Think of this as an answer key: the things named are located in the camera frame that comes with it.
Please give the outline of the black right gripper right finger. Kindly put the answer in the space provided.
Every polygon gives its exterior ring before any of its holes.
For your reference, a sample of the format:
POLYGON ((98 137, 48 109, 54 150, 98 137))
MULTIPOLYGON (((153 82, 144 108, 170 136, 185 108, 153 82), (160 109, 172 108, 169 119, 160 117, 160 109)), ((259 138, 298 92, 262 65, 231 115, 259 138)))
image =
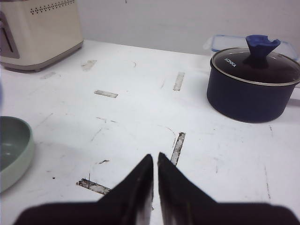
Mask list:
POLYGON ((217 202, 160 153, 158 190, 165 225, 298 225, 283 206, 257 202, 217 202))

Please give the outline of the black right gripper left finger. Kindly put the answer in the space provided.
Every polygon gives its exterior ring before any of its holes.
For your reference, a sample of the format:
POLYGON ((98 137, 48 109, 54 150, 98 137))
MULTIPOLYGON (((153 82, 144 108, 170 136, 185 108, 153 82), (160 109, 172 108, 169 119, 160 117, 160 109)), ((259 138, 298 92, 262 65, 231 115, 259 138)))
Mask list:
POLYGON ((47 203, 24 210, 16 225, 148 225, 153 159, 147 154, 128 176, 94 202, 47 203))

